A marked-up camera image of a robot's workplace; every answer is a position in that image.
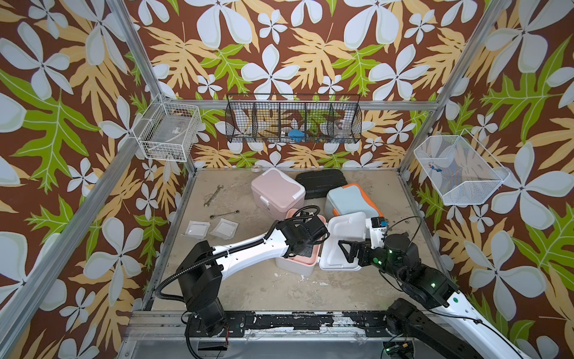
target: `black case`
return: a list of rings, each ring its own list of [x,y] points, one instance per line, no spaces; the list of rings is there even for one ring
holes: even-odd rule
[[[347,180],[338,169],[324,169],[299,173],[295,181],[305,187],[305,199],[327,197],[327,192],[333,188],[345,186]]]

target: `floral wallpaper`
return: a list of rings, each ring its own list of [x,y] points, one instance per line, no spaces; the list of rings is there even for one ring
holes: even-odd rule
[[[269,99],[434,100],[484,11],[476,0],[126,1],[164,94]],[[361,141],[229,144],[203,110],[199,167],[396,167],[426,112],[364,111]],[[299,129],[289,118],[285,129]],[[324,116],[314,116],[317,125]]]
[[[433,126],[510,171],[485,204],[444,206],[416,161],[402,174],[454,281],[532,358],[574,357],[573,8],[509,3]]]
[[[0,314],[148,105],[104,0],[0,0]],[[11,358],[115,357],[181,200],[179,165],[126,168]]]

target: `dirty floor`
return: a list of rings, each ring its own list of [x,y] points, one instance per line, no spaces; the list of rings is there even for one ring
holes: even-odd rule
[[[285,173],[295,177],[299,172]],[[344,174],[348,183],[358,183],[365,190],[390,223],[413,215],[396,171],[345,171]],[[162,279],[175,273],[198,242],[181,235],[189,221],[210,222],[211,231],[219,222],[219,219],[210,220],[211,214],[240,211],[238,215],[226,217],[239,223],[235,237],[225,241],[208,234],[205,239],[212,246],[239,242],[267,232],[273,219],[255,205],[251,194],[251,181],[258,175],[260,173],[239,170],[199,172]],[[210,207],[204,207],[218,184],[224,188]],[[323,209],[325,199],[306,200],[305,205],[308,204],[317,204]],[[399,223],[393,232],[406,231],[412,235],[417,225],[413,218]],[[418,245],[422,262],[436,267],[420,231],[414,243]],[[394,280],[387,279],[396,285]],[[181,295],[177,281],[164,292]],[[401,294],[371,266],[357,272],[333,272],[322,271],[317,265],[310,276],[302,277],[278,268],[275,259],[271,259],[239,271],[222,282],[219,300],[225,310],[384,310],[397,298],[407,298]],[[156,299],[152,310],[185,310],[185,306],[182,302]]]

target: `pink plastic bin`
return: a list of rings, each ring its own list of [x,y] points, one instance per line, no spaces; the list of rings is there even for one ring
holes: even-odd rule
[[[297,209],[290,209],[285,218],[290,218],[296,211]],[[319,217],[323,223],[326,223],[325,217],[322,215],[318,215],[317,217]],[[303,276],[309,276],[313,273],[315,264],[317,264],[320,249],[320,245],[314,246],[311,257],[294,256],[293,258],[275,258],[275,264],[286,271],[301,274]]]
[[[305,187],[277,168],[269,168],[251,181],[251,190],[255,204],[278,221],[285,219],[291,208],[301,208],[305,200]]]

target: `white wire basket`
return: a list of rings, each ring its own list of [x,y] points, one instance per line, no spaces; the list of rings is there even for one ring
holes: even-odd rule
[[[429,136],[414,156],[446,206],[483,204],[510,175],[468,131]]]
[[[142,120],[148,121],[137,140],[147,159],[186,162],[201,123],[199,108],[163,102],[149,106]]]

